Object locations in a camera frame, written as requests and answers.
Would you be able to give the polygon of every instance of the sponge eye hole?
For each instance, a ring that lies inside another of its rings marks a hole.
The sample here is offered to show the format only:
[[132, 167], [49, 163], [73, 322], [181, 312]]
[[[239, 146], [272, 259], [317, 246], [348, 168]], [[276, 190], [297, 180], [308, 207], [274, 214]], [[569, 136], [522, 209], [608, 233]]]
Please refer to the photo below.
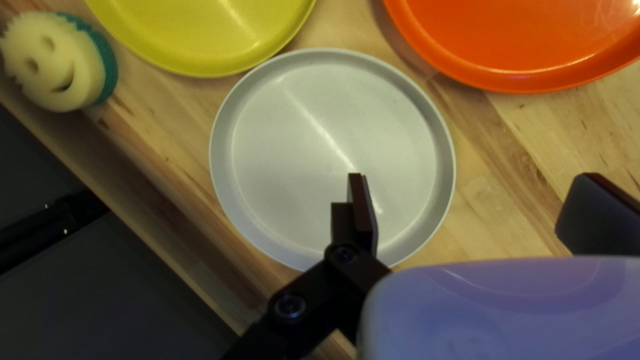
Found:
[[50, 37], [42, 37], [42, 43], [44, 47], [50, 52], [54, 52], [56, 50], [56, 44], [53, 42], [53, 39]]

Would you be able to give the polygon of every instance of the smiley face sponge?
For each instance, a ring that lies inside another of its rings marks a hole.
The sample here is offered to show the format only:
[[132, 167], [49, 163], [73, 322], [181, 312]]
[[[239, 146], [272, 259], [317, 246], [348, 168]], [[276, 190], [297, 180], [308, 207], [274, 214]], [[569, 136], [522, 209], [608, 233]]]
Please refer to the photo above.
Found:
[[0, 38], [4, 69], [37, 105], [71, 111], [106, 100], [118, 68], [107, 40], [79, 17], [27, 12]]

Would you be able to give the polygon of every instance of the yellow plate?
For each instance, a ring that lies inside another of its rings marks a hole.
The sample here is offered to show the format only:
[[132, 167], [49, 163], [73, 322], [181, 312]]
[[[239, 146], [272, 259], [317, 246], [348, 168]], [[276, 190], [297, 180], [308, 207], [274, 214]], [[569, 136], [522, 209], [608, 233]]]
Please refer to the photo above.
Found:
[[250, 69], [298, 32], [316, 0], [86, 0], [104, 27], [166, 70], [216, 78]]

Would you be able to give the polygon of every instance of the black bracket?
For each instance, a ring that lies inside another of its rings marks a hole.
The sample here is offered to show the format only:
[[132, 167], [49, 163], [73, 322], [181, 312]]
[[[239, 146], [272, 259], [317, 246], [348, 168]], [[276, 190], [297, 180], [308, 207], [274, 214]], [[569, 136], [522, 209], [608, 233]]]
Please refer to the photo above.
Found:
[[267, 313], [223, 360], [297, 360], [339, 329], [355, 344], [371, 288], [390, 270], [376, 259], [378, 226], [367, 179], [349, 174], [348, 202], [331, 204], [332, 242], [324, 260], [269, 300]]

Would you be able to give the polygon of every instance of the wooden tabletop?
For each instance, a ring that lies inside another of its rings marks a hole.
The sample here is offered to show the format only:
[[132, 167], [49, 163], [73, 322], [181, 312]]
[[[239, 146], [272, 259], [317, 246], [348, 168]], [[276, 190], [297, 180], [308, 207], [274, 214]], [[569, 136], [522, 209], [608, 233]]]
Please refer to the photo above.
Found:
[[[82, 0], [1, 0], [0, 10], [5, 21], [28, 10], [66, 11], [106, 33]], [[196, 250], [189, 255], [200, 260], [183, 262], [181, 276], [205, 288], [214, 299], [209, 303], [241, 332], [259, 316], [268, 296], [298, 274], [239, 235], [212, 187], [207, 161], [211, 126], [243, 74], [219, 79], [171, 74], [109, 40], [120, 68], [118, 85], [104, 104], [85, 113], [124, 151], [149, 186], [170, 199], [176, 212], [202, 234], [204, 240], [191, 244]], [[408, 51], [380, 4], [369, 0], [317, 0], [306, 24], [282, 52], [307, 47], [351, 49], [397, 67], [434, 100], [451, 130], [458, 174], [451, 209], [431, 241], [397, 268], [568, 255], [554, 224], [573, 177], [581, 172], [599, 172], [640, 197], [638, 63], [559, 92], [485, 92], [421, 62]], [[124, 210], [119, 215], [127, 216]], [[179, 258], [180, 252], [167, 250], [164, 256]], [[228, 261], [227, 268], [220, 270], [220, 262], [207, 260], [213, 252]], [[207, 282], [203, 272], [217, 280]], [[240, 304], [216, 307], [217, 286], [225, 286]], [[339, 336], [323, 346], [324, 354], [334, 359], [353, 355]]]

